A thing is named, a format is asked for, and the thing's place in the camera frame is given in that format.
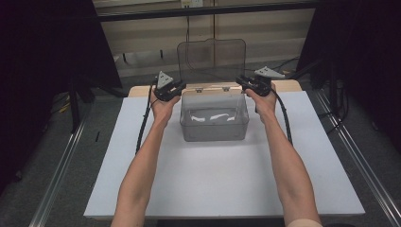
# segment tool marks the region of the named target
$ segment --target box lid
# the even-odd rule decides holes
[[[235,78],[245,74],[246,45],[240,39],[184,42],[178,45],[177,53],[180,77],[188,85],[237,86]]]

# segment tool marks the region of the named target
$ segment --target hand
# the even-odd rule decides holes
[[[271,83],[271,89],[275,91],[274,83]],[[263,123],[266,123],[269,117],[275,116],[276,96],[273,92],[270,92],[267,96],[260,96],[253,90],[246,89],[245,93],[253,99],[257,113]]]
[[[180,100],[179,96],[173,97],[168,102],[157,99],[154,89],[150,96],[151,109],[153,111],[154,123],[160,123],[165,128],[173,112],[174,105]]]

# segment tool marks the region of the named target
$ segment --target transparent plastic box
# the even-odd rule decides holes
[[[183,93],[180,123],[187,142],[243,140],[248,122],[240,90]]]
[[[249,122],[245,96],[240,89],[220,86],[232,82],[238,87],[235,78],[245,73],[245,46],[243,40],[215,39],[179,44],[180,77],[188,84],[180,118],[185,141],[245,138]]]

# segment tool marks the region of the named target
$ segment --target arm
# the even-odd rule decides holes
[[[250,89],[245,93],[256,103],[260,119],[265,124],[271,165],[279,198],[283,204],[286,226],[298,218],[308,218],[320,223],[312,183],[304,163],[287,140],[275,116],[274,94],[262,97]]]
[[[171,117],[173,106],[179,100],[180,98],[176,96],[169,102],[163,102],[157,100],[153,93],[151,94],[150,103],[155,101],[152,105],[154,121],[145,142],[131,161],[121,183],[112,226],[144,225],[163,133]]]

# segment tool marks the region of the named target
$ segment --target white table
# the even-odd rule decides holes
[[[305,92],[279,93],[294,147],[314,185],[321,215],[358,215],[364,209]],[[280,217],[281,203],[269,147],[254,103],[243,141],[185,142],[178,103],[168,123],[146,212],[147,218]],[[113,218],[118,188],[135,153],[146,97],[124,99],[85,217]],[[276,108],[282,128],[283,115]],[[149,115],[144,136],[152,122]]]

